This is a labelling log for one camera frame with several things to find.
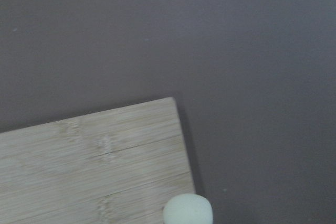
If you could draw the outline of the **white steamed bun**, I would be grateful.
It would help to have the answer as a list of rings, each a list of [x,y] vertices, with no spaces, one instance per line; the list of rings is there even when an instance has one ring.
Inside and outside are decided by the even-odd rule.
[[[211,203],[197,194],[180,194],[172,197],[163,208],[165,224],[212,224]]]

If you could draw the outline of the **wooden cutting board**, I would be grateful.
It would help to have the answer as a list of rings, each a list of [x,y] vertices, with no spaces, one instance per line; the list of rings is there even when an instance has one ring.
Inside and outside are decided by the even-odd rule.
[[[193,192],[173,98],[1,134],[1,223],[161,223]]]

